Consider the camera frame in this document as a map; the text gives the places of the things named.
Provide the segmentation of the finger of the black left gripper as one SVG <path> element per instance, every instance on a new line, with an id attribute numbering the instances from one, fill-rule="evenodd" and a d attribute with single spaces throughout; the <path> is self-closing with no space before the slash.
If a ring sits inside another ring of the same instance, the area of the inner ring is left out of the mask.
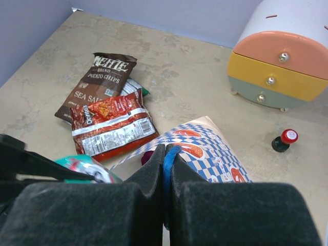
<path id="1" fill-rule="evenodd" d="M 94 176 L 69 170 L 35 152 L 25 150 L 25 143 L 1 134 L 1 202 L 14 200 L 35 178 L 18 180 L 17 175 L 53 178 L 57 181 L 94 181 Z"/>

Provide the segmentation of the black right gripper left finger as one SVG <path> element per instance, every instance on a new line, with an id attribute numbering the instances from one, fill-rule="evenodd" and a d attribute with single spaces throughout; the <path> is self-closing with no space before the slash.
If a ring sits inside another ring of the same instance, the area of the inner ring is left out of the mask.
<path id="1" fill-rule="evenodd" d="M 1 245 L 161 245 L 165 154 L 158 145 L 121 183 L 28 185 L 1 228 Z"/>

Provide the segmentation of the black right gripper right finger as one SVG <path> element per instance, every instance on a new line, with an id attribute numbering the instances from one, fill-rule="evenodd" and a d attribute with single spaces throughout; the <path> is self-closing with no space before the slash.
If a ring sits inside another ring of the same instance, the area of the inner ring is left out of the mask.
<path id="1" fill-rule="evenodd" d="M 171 245 L 321 245 L 301 193 L 288 183 L 204 180 L 166 147 L 165 227 Z"/>

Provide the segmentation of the purple snack packet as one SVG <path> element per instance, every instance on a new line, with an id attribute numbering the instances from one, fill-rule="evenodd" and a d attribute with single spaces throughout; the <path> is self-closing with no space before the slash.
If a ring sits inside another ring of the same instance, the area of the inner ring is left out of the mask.
<path id="1" fill-rule="evenodd" d="M 146 152 L 144 152 L 144 154 L 143 154 L 143 156 L 141 158 L 141 165 L 142 166 L 149 161 L 149 159 L 151 158 L 153 152 L 154 151 L 146 151 Z"/>

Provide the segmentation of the teal snack packet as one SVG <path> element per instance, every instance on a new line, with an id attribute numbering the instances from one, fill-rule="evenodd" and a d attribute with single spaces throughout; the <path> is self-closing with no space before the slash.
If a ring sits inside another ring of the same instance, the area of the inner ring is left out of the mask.
<path id="1" fill-rule="evenodd" d="M 66 156 L 55 161 L 57 164 L 78 173 L 88 174 L 94 177 L 90 181 L 67 180 L 67 182 L 88 183 L 121 183 L 122 180 L 106 167 L 88 155 Z"/>

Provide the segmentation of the blue checkered paper bag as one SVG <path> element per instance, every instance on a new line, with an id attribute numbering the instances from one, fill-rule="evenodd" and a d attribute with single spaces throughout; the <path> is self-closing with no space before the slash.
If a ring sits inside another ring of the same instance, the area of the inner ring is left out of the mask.
<path id="1" fill-rule="evenodd" d="M 184 123 L 158 136 L 154 140 L 137 148 L 118 164 L 113 165 L 112 170 L 116 170 L 119 167 L 138 166 L 138 169 L 130 175 L 132 176 L 142 167 L 141 158 L 144 152 L 155 151 L 158 145 L 164 145 L 166 148 L 170 144 L 179 146 L 181 148 L 180 155 L 182 159 L 191 169 L 208 182 L 250 182 L 246 170 L 230 148 L 226 139 L 207 116 Z M 162 165 L 161 184 L 163 224 L 165 224 L 165 158 Z"/>

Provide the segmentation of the red doritos bag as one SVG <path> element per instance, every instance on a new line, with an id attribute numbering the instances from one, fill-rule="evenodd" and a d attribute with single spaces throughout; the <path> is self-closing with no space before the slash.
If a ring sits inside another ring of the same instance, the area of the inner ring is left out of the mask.
<path id="1" fill-rule="evenodd" d="M 70 109 L 77 154 L 101 162 L 141 147 L 159 136 L 142 89 Z"/>

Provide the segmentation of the brown potato chips bag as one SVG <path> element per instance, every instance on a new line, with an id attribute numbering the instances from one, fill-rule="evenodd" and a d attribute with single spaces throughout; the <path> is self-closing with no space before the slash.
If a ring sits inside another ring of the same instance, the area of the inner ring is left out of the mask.
<path id="1" fill-rule="evenodd" d="M 94 61 L 90 69 L 54 116 L 71 123 L 70 108 L 118 96 L 136 64 L 137 59 L 130 55 L 94 53 Z"/>

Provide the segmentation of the green chips bag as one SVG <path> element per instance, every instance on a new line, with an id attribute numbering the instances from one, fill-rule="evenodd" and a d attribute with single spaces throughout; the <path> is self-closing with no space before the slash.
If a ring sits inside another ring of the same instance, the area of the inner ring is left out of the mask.
<path id="1" fill-rule="evenodd" d="M 144 88 L 143 86 L 141 86 L 138 82 L 136 82 L 134 79 L 132 78 L 128 78 L 123 89 L 121 90 L 120 95 L 121 96 L 125 96 L 131 93 L 134 93 L 137 90 L 142 90 L 142 95 L 143 96 L 147 96 L 150 94 L 150 92 Z"/>

